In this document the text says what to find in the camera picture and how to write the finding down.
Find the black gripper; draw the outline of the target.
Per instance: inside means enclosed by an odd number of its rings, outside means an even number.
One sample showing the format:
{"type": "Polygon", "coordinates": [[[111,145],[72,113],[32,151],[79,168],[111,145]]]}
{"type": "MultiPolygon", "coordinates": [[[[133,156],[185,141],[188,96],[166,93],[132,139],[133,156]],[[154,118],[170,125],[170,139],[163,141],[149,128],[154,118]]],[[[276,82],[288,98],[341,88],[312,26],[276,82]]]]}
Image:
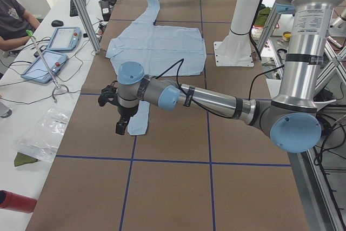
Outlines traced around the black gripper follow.
{"type": "Polygon", "coordinates": [[[138,112],[138,105],[134,107],[124,107],[122,105],[119,105],[117,108],[119,114],[120,114],[120,119],[116,123],[115,126],[115,133],[119,135],[124,135],[126,128],[128,126],[129,120],[136,115],[138,112]]]}

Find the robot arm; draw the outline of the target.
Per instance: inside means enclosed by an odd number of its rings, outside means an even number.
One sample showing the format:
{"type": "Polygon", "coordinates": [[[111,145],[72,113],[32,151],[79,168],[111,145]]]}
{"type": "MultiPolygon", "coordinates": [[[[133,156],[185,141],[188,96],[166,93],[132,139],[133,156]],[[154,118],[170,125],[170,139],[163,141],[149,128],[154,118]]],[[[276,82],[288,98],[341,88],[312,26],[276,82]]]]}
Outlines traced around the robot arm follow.
{"type": "Polygon", "coordinates": [[[157,80],[136,62],[125,62],[117,77],[116,105],[120,114],[115,131],[123,135],[140,101],[165,110],[176,104],[195,105],[216,116],[244,121],[261,130],[275,145],[290,153],[317,144],[321,126],[315,115],[314,93],[334,7],[344,0],[276,0],[295,10],[280,90],[271,101],[244,100],[213,91],[157,80]]]}

